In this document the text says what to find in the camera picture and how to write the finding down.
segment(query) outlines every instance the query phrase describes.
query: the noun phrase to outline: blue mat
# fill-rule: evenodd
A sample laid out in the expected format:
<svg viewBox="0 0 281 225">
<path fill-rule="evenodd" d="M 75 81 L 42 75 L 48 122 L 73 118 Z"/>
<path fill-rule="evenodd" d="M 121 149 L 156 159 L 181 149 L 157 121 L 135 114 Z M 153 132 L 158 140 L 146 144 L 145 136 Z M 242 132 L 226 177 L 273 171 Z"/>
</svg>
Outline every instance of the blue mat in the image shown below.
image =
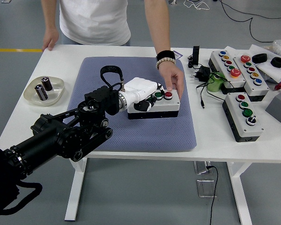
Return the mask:
<svg viewBox="0 0 281 225">
<path fill-rule="evenodd" d="M 100 69 L 107 65 L 120 67 L 126 83 L 134 77 L 141 77 L 164 86 L 164 80 L 155 67 L 155 58 L 89 57 L 80 67 L 68 110 L 76 108 L 84 100 L 84 94 L 105 85 L 100 78 Z M 181 61 L 177 60 L 177 66 L 183 71 Z M 104 77 L 111 85 L 119 82 L 117 74 L 106 73 Z M 197 145 L 186 85 L 179 114 L 175 118 L 129 120 L 127 111 L 114 116 L 106 113 L 106 117 L 113 135 L 96 150 L 177 152 L 193 149 Z"/>
</svg>

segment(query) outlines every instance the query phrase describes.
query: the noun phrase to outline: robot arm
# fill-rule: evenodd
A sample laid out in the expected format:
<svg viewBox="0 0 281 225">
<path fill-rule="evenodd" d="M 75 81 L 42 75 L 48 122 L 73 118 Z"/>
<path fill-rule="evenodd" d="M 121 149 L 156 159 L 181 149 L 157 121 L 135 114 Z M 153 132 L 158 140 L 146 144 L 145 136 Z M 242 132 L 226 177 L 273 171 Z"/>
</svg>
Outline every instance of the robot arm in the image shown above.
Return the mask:
<svg viewBox="0 0 281 225">
<path fill-rule="evenodd" d="M 119 74 L 121 82 L 110 85 L 104 78 L 107 72 Z M 21 181 L 27 175 L 57 155 L 74 162 L 81 160 L 112 136 L 105 112 L 115 115 L 124 111 L 130 104 L 146 100 L 159 86 L 156 82 L 134 78 L 125 89 L 122 71 L 116 66 L 103 67 L 100 73 L 107 86 L 85 94 L 85 100 L 76 109 L 55 116 L 42 114 L 31 127 L 31 138 L 10 149 L 0 150 L 0 215 L 16 213 L 40 194 L 40 184 Z M 74 118 L 64 123 L 63 120 L 69 117 Z M 17 198 L 17 186 L 36 190 L 16 207 L 4 210 Z"/>
</svg>

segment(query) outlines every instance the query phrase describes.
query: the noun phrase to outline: white t-shirt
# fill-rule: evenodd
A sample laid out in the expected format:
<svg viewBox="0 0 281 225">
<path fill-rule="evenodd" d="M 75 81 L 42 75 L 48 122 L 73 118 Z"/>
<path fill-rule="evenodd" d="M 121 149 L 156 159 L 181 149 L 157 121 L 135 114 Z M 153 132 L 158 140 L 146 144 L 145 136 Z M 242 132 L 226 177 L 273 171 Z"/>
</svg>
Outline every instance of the white t-shirt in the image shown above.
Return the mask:
<svg viewBox="0 0 281 225">
<path fill-rule="evenodd" d="M 61 31 L 84 45 L 123 45 L 131 36 L 127 0 L 59 0 Z"/>
</svg>

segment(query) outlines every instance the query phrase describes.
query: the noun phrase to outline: white table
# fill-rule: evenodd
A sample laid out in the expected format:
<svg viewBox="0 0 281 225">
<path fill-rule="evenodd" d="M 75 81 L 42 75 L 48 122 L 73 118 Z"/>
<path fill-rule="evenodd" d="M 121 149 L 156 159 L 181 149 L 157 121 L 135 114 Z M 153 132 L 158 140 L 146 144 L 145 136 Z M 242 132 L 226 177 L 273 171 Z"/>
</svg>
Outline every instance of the white table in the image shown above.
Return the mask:
<svg viewBox="0 0 281 225">
<path fill-rule="evenodd" d="M 227 162 L 241 223 L 251 225 L 240 175 L 254 162 L 281 163 L 281 123 L 265 112 L 278 92 L 273 92 L 273 87 L 270 87 L 271 91 L 262 102 L 253 103 L 265 129 L 261 137 L 255 142 L 237 143 L 222 109 L 222 103 L 203 92 L 205 109 L 200 105 L 199 90 L 195 89 L 200 83 L 191 77 L 194 70 L 187 67 L 187 57 L 192 54 L 192 49 L 173 50 L 183 55 L 180 60 L 185 70 L 197 146 L 187 152 L 175 153 L 93 151 L 87 157 Z M 199 63 L 208 66 L 210 54 L 214 50 L 200 49 Z M 30 138 L 30 126 L 40 114 L 56 115 L 65 112 L 83 59 L 98 56 L 155 57 L 155 50 L 153 47 L 88 45 L 58 45 L 51 52 L 45 50 L 27 85 L 37 77 L 54 76 L 64 80 L 65 91 L 59 101 L 49 107 L 32 105 L 22 94 L 0 137 L 0 148 L 4 150 Z M 65 220 L 75 220 L 86 162 L 86 158 L 78 163 L 72 162 L 75 176 Z"/>
</svg>

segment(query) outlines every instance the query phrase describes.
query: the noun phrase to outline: yellow floor line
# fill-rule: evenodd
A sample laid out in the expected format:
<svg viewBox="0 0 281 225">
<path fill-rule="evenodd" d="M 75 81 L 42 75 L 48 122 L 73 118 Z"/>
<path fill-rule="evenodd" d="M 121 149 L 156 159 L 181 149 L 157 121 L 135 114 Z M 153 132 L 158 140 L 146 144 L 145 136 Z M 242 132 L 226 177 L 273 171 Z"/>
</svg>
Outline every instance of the yellow floor line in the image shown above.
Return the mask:
<svg viewBox="0 0 281 225">
<path fill-rule="evenodd" d="M 0 48 L 0 52 L 9 53 L 41 53 L 42 49 L 15 49 L 15 48 Z"/>
</svg>

